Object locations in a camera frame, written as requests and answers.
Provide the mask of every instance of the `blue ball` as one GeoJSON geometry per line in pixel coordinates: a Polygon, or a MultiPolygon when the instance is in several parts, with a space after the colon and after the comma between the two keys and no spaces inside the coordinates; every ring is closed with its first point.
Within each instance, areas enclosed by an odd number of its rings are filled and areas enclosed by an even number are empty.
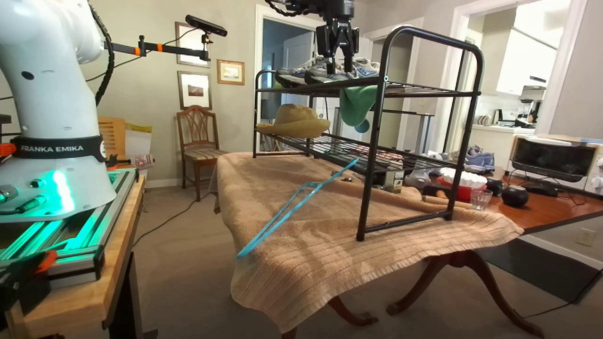
{"type": "Polygon", "coordinates": [[[368,120],[364,120],[362,122],[362,124],[359,124],[358,126],[354,127],[354,129],[356,130],[356,132],[358,133],[366,133],[368,132],[368,130],[371,128],[371,124],[368,120]]]}

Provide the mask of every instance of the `black pot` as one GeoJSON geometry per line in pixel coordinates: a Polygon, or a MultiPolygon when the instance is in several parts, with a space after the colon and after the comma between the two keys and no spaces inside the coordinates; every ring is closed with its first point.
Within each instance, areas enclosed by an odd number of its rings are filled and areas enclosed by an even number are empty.
{"type": "Polygon", "coordinates": [[[488,178],[487,188],[492,191],[492,195],[498,197],[502,193],[502,180],[488,178]]]}
{"type": "Polygon", "coordinates": [[[521,186],[509,186],[502,190],[502,201],[511,207],[522,207],[529,200],[528,192],[521,186]]]}

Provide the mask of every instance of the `red container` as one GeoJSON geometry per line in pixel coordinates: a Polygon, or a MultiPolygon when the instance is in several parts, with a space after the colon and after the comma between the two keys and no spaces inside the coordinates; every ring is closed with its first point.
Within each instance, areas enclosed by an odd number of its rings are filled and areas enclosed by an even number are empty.
{"type": "MultiPolygon", "coordinates": [[[[452,184],[445,181],[444,177],[439,177],[438,178],[438,182],[444,186],[447,187],[452,187],[452,184]]],[[[485,190],[487,187],[487,185],[482,186],[482,188],[480,188],[481,190],[485,190]]],[[[461,200],[461,201],[465,201],[465,202],[469,202],[471,201],[471,190],[473,188],[471,187],[466,187],[466,186],[459,186],[458,188],[458,198],[457,200],[461,200]]]]}

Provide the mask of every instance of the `drinking glass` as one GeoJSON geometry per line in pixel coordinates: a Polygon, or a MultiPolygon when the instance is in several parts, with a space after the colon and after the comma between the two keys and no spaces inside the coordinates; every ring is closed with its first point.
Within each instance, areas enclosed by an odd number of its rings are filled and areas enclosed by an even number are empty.
{"type": "Polygon", "coordinates": [[[489,189],[471,190],[471,204],[478,211],[485,211],[490,199],[492,199],[492,191],[489,189]]]}

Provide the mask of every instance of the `straw hat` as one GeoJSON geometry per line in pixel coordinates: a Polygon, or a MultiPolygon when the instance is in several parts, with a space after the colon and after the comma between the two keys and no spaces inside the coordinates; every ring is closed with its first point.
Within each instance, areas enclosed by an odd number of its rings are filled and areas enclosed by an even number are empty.
{"type": "Polygon", "coordinates": [[[297,138],[317,138],[329,129],[331,122],[318,119],[316,111],[310,107],[284,104],[276,112],[274,125],[258,124],[261,133],[297,138]]]}

